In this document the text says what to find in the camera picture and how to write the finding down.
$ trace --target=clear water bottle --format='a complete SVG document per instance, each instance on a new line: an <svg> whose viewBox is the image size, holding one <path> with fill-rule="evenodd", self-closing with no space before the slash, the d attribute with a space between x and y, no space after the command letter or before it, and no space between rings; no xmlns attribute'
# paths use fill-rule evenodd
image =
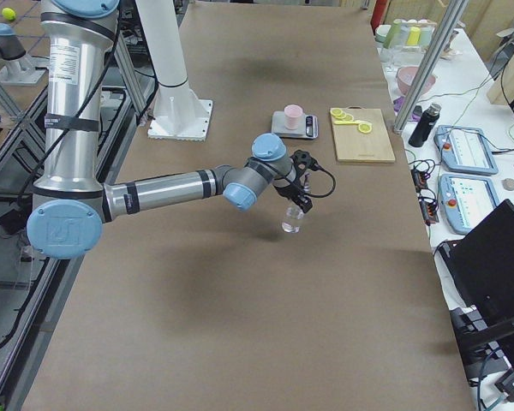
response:
<svg viewBox="0 0 514 411"><path fill-rule="evenodd" d="M310 192L310 174L308 172L305 173L302 189L305 193ZM301 207L290 200L288 208L285 210L282 229L286 233L298 233L301 229L303 217L305 217L305 213L302 212Z"/></svg>

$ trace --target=white cup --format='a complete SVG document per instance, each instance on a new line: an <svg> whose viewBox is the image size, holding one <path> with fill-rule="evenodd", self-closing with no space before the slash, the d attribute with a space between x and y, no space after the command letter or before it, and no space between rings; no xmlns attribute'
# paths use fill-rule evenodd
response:
<svg viewBox="0 0 514 411"><path fill-rule="evenodd" d="M302 108L296 104L286 105L284 108L285 127L288 130L297 130L302 119Z"/></svg>

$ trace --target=tennis ball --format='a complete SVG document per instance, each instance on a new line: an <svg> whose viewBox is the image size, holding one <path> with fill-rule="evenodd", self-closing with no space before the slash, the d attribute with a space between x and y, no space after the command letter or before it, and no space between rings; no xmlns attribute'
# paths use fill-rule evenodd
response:
<svg viewBox="0 0 514 411"><path fill-rule="evenodd" d="M15 20L15 10L13 10L12 8L10 7L4 7L2 9L2 16L4 19L6 19L7 21L14 21Z"/></svg>

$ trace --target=black monitor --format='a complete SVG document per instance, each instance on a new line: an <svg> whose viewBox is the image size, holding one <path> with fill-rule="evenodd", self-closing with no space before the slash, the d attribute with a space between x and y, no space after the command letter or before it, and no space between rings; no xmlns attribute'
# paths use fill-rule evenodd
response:
<svg viewBox="0 0 514 411"><path fill-rule="evenodd" d="M464 302L487 326L514 318L514 205L503 201L451 250ZM514 369L514 334L498 340Z"/></svg>

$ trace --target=black thermos bottle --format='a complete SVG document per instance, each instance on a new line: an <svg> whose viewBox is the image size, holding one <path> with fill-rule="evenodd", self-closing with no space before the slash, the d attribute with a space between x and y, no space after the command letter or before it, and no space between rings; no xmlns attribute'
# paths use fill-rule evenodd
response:
<svg viewBox="0 0 514 411"><path fill-rule="evenodd" d="M427 110L422 113L421 120L417 123L417 127L409 137L409 145L413 147L422 147L428 139L428 135L432 131L434 124L439 119L439 111L442 109L441 105L432 103Z"/></svg>

